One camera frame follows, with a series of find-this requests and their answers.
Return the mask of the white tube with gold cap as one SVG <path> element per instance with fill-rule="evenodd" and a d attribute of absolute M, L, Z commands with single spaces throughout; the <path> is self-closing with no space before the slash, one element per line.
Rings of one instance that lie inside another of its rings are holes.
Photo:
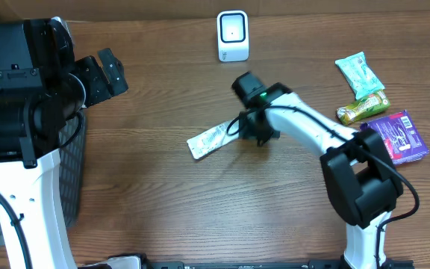
<path fill-rule="evenodd" d="M 227 132 L 230 122 L 231 121 L 229 120 L 224 123 L 220 123 L 219 125 L 188 139 L 187 145 L 193 158 L 196 160 L 204 158 L 206 155 L 220 147 L 238 139 L 238 133 L 231 135 L 231 133 L 238 130 L 238 122 L 235 122 L 229 129 L 229 132 Z"/>

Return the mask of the green yellow snack pouch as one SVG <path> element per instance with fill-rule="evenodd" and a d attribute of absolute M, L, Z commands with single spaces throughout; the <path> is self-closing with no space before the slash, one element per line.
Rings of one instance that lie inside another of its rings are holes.
<path fill-rule="evenodd" d="M 336 115 L 342 124 L 347 126 L 364 118 L 380 114 L 389 107 L 390 100 L 387 98 L 384 91 L 377 90 L 347 106 L 338 108 Z"/>

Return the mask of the teal snack packet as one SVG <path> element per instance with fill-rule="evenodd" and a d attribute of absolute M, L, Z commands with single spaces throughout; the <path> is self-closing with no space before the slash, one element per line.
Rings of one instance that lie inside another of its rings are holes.
<path fill-rule="evenodd" d="M 334 63 L 352 88 L 356 100 L 384 89 L 384 85 L 367 64 L 364 52 L 338 59 Z"/>

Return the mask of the purple snack packet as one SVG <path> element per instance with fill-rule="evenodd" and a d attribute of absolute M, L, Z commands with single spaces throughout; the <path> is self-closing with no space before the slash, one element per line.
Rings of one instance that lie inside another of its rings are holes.
<path fill-rule="evenodd" d="M 429 148 L 406 110 L 362 123 L 360 130 L 364 129 L 373 129 L 381 136 L 395 165 L 419 161 L 429 154 Z"/>

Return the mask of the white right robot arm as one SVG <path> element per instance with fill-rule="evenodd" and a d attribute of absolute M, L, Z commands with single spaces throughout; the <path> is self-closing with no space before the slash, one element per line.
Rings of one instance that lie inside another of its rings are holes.
<path fill-rule="evenodd" d="M 265 86 L 251 72 L 231 86 L 245 109 L 227 132 L 258 146 L 291 136 L 320 160 L 328 199 L 346 223 L 343 268 L 389 268 L 385 222 L 403 193 L 401 180 L 380 135 L 338 124 L 306 105 L 287 86 Z"/>

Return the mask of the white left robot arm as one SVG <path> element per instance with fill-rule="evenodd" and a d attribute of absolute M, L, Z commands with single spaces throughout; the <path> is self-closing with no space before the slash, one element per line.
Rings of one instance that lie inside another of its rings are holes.
<path fill-rule="evenodd" d="M 128 89 L 110 49 L 78 59 L 59 17 L 0 22 L 0 225 L 12 268 L 76 266 L 60 201 L 60 131 Z"/>

